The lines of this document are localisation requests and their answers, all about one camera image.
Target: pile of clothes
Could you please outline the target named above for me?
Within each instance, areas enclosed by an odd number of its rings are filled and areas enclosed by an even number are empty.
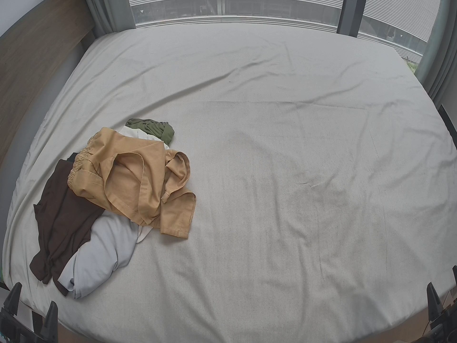
[[[173,135],[167,122],[132,118],[59,160],[34,205],[40,251],[30,269],[40,281],[84,297],[129,263],[152,228],[188,237],[196,198],[189,159],[168,147]]]

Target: dark brown cloth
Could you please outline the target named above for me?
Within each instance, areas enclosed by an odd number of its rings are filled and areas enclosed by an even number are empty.
[[[52,277],[64,296],[68,291],[57,281],[60,273],[78,248],[90,240],[92,224],[105,211],[68,188],[72,167],[71,161],[59,160],[40,202],[33,205],[40,251],[33,257],[30,270],[44,284]]]

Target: bed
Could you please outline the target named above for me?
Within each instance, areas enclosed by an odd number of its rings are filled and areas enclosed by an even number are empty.
[[[168,121],[197,197],[188,240],[148,234],[89,296],[29,263],[36,203],[58,159],[101,127]],[[457,151],[389,47],[260,24],[113,33],[87,50],[16,182],[6,285],[105,342],[350,342],[455,284]]]

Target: mattress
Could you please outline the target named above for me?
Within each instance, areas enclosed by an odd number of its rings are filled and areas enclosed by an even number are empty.
[[[89,296],[30,272],[33,203],[101,127],[168,121],[197,197],[188,240],[153,230]],[[33,140],[3,249],[8,287],[110,342],[349,342],[442,294],[457,263],[457,152],[396,52],[255,24],[162,26],[88,49]]]

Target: gray curtain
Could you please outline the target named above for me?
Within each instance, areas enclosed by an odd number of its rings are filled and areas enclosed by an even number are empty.
[[[95,37],[135,28],[129,0],[86,0],[86,2],[94,18]]]
[[[456,52],[457,0],[441,0],[437,20],[415,72],[437,108],[449,96],[449,84],[456,79]]]

